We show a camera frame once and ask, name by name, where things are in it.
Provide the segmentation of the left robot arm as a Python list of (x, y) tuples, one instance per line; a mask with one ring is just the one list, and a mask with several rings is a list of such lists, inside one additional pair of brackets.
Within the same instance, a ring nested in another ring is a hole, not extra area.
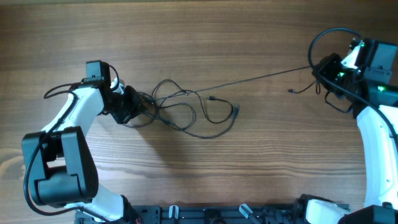
[(35, 213), (56, 216), (71, 211), (98, 223), (142, 223), (128, 199), (99, 183), (86, 135), (99, 115), (127, 124), (145, 112), (138, 92), (101, 60), (86, 63), (80, 82), (50, 89), (45, 99), (66, 94), (68, 100), (51, 123), (26, 134), (21, 142), (25, 162), (24, 197)]

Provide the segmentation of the black USB cable thin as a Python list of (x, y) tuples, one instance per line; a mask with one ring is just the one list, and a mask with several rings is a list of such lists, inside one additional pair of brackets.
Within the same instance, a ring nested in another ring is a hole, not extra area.
[[(166, 83), (171, 83), (177, 89), (176, 92), (163, 97), (158, 97), (157, 93), (162, 85)], [(225, 118), (219, 120), (213, 120), (210, 118), (207, 112), (207, 106), (205, 101), (216, 102), (226, 104), (229, 108), (229, 113)], [(233, 105), (230, 101), (220, 99), (214, 96), (209, 96), (208, 98), (203, 98), (196, 91), (187, 90), (178, 85), (175, 81), (171, 79), (162, 80), (157, 84), (157, 86), (152, 90), (150, 95), (146, 96), (146, 103), (150, 103), (153, 106), (153, 113), (147, 113), (146, 116), (150, 118), (150, 123), (159, 120), (170, 128), (186, 132), (190, 129), (197, 120), (197, 108), (200, 106), (201, 113), (204, 118), (211, 124), (223, 124), (225, 122), (230, 122), (230, 126), (234, 124), (234, 121), (239, 113), (239, 105)], [(191, 120), (187, 124), (178, 124), (169, 115), (169, 110), (174, 109), (175, 111), (182, 109), (183, 111), (189, 111)]]

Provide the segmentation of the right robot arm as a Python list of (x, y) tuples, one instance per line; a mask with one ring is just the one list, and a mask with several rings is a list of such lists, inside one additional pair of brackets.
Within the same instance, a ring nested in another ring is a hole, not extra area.
[(329, 92), (351, 104), (366, 165), (364, 207), (349, 212), (335, 202), (311, 198), (309, 223), (397, 223), (397, 87), (389, 84), (397, 46), (353, 39), (345, 58), (331, 54), (312, 63), (313, 76)]

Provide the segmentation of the black USB cable long tail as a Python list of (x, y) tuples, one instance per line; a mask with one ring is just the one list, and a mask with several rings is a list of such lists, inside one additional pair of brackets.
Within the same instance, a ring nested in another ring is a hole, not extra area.
[(214, 90), (214, 89), (222, 88), (222, 87), (225, 87), (225, 86), (231, 86), (231, 85), (237, 85), (237, 84), (240, 84), (240, 83), (251, 82), (251, 81), (259, 80), (259, 79), (262, 79), (262, 78), (273, 77), (273, 76), (276, 76), (276, 75), (282, 75), (282, 74), (285, 74), (285, 73), (296, 72), (296, 71), (305, 70), (305, 69), (308, 69), (308, 68), (310, 68), (310, 66), (293, 68), (293, 69), (290, 69), (290, 70), (284, 70), (284, 71), (281, 71), (281, 72), (270, 73), (270, 74), (262, 75), (262, 76), (258, 76), (258, 77), (252, 77), (252, 78), (247, 78), (247, 79), (238, 80), (238, 81), (234, 81), (234, 82), (224, 83), (224, 84), (221, 84), (221, 85), (211, 86), (211, 87), (208, 87), (208, 88), (202, 88), (202, 89), (194, 90), (194, 91), (184, 90), (184, 92), (181, 92), (181, 93), (178, 93), (178, 94), (175, 94), (175, 95), (161, 97), (161, 98), (158, 98), (156, 100), (166, 100), (168, 98), (173, 98), (173, 97), (177, 97), (177, 96), (183, 96), (183, 95), (187, 95), (187, 94), (189, 95), (191, 93), (199, 93), (199, 92), (203, 92), (203, 91)]

